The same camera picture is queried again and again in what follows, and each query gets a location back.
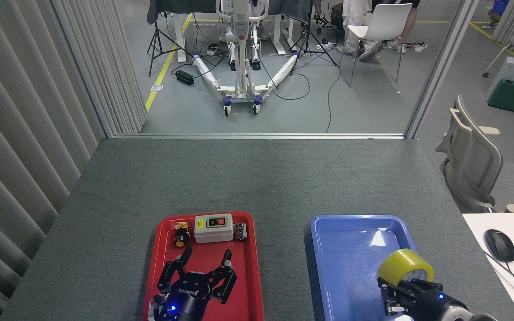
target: gray carpet surface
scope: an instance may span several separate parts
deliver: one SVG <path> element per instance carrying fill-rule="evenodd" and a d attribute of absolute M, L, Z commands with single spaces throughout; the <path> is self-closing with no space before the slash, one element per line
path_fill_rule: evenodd
<path fill-rule="evenodd" d="M 255 221 L 268 321 L 324 319 L 310 233 L 322 214 L 402 218 L 449 295 L 514 320 L 416 140 L 104 140 L 0 319 L 139 320 L 157 224 L 234 210 Z"/>

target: tripod stand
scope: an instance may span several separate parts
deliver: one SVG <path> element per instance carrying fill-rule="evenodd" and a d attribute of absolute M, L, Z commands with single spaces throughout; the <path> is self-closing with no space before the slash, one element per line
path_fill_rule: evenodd
<path fill-rule="evenodd" d="M 164 15 L 164 18 L 168 18 L 167 16 L 167 13 L 164 12 L 163 13 Z M 152 56 L 151 56 L 151 59 L 150 59 L 150 69 L 149 69 L 149 72 L 148 72 L 148 77 L 151 76 L 152 74 L 152 64 L 153 64 L 153 60 L 156 59 L 157 57 L 160 57 L 161 55 L 163 54 L 167 54 L 167 53 L 171 53 L 173 51 L 177 51 L 177 50 L 182 50 L 183 52 L 187 53 L 190 57 L 194 57 L 191 53 L 187 52 L 187 50 L 182 47 L 181 45 L 179 45 L 177 42 L 175 42 L 172 38 L 168 37 L 167 34 L 163 33 L 159 28 L 158 28 L 158 22 L 155 21 L 154 23 L 154 26 L 156 28 L 156 30 L 153 32 L 153 36 L 152 36 L 152 40 L 150 41 L 150 45 L 148 46 L 148 50 L 146 51 L 146 53 L 149 53 L 149 50 L 150 48 L 152 49 Z M 162 49 L 162 41 L 160 40 L 160 34 L 162 34 L 164 37 L 166 37 L 167 39 L 169 39 L 171 42 L 174 43 L 174 45 L 176 46 L 175 49 L 170 49 L 168 51 L 163 51 Z"/>
<path fill-rule="evenodd" d="M 318 38 L 316 38 L 316 36 L 312 33 L 311 31 L 311 16 L 312 16 L 312 0 L 310 1 L 310 4 L 309 4 L 309 7 L 308 7 L 308 22 L 307 22 L 307 31 L 305 33 L 302 33 L 300 35 L 300 38 L 294 42 L 294 45 L 292 45 L 289 50 L 294 50 L 294 47 L 296 47 L 298 45 L 298 42 L 299 41 L 303 41 L 303 44 L 300 45 L 299 47 L 299 51 L 298 51 L 298 56 L 297 56 L 297 61 L 296 63 L 298 62 L 298 59 L 304 55 L 304 54 L 308 54 L 308 53 L 316 53 L 316 54 L 326 54 L 329 59 L 332 61 L 332 63 L 334 63 L 334 65 L 336 66 L 337 63 L 334 61 L 334 59 L 332 59 L 332 57 L 330 56 L 330 53 L 328 53 L 328 51 L 324 48 L 324 46 L 320 43 L 320 41 L 318 40 Z M 318 50 L 315 50 L 315 51 L 311 51 L 309 50 L 309 45 L 310 45 L 310 37 L 312 36 L 312 38 L 314 38 L 314 40 L 316 41 L 316 43 L 318 43 L 318 47 L 322 48 L 322 51 L 318 51 Z M 294 63 L 294 66 L 292 67 L 291 69 L 291 74 L 293 73 L 294 71 L 294 68 L 296 67 L 296 63 Z"/>

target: yellow packing tape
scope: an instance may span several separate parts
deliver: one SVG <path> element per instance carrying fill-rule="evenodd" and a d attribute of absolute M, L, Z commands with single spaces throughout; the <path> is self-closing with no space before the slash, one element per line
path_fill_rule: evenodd
<path fill-rule="evenodd" d="M 402 248 L 384 259 L 378 268 L 377 277 L 395 286 L 401 280 L 420 279 L 432 282 L 434 269 L 413 250 Z"/>

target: black adapter box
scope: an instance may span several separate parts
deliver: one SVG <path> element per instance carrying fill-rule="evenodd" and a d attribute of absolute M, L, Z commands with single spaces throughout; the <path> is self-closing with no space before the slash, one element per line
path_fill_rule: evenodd
<path fill-rule="evenodd" d="M 185 71 L 178 70 L 176 71 L 176 78 L 178 81 L 185 83 L 186 85 L 193 85 L 194 84 L 194 77 Z"/>

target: white chair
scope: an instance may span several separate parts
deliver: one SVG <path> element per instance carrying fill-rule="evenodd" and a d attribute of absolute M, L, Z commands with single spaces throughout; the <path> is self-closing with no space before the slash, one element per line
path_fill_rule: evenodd
<path fill-rule="evenodd" d="M 460 95 L 449 112 L 449 131 L 435 148 L 447 154 L 440 166 L 445 183 L 462 213 L 494 212 L 490 193 L 503 160 L 486 135 L 498 135 L 499 130 L 477 126 L 465 111 Z M 514 204 L 507 205 L 507 211 L 514 212 Z"/>
<path fill-rule="evenodd" d="M 412 9 L 412 4 L 378 4 L 374 8 L 372 19 L 369 26 L 348 26 L 344 39 L 348 38 L 348 33 L 355 34 L 359 39 L 365 39 L 370 41 L 385 41 L 385 40 L 396 40 L 404 30 L 406 20 L 408 20 L 408 14 Z M 342 62 L 342 56 L 344 50 L 340 55 L 340 62 Z M 354 55 L 354 63 L 352 65 L 352 74 L 354 75 L 354 67 L 356 65 L 356 57 Z M 396 71 L 395 83 L 398 83 L 398 77 L 400 75 L 400 62 L 402 61 L 402 54 L 398 53 L 398 70 Z M 348 87 L 351 87 L 351 83 L 346 81 Z"/>

